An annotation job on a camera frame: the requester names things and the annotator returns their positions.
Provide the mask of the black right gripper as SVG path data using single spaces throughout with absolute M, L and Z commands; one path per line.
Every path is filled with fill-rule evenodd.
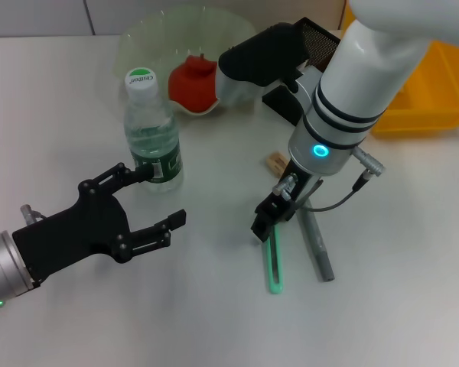
M 266 242 L 272 225 L 289 221 L 297 208 L 321 185 L 321 177 L 303 170 L 293 160 L 287 164 L 277 187 L 257 206 L 253 234 Z

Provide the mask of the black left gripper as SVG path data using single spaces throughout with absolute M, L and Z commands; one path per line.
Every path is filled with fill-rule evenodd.
M 135 256 L 169 247 L 171 233 L 186 224 L 184 209 L 153 226 L 130 232 L 125 210 L 114 197 L 114 192 L 148 182 L 154 176 L 151 164 L 131 170 L 118 163 L 82 181 L 79 198 L 69 209 L 13 232 L 33 285 L 41 285 L 50 275 L 92 255 L 107 255 L 123 264 Z

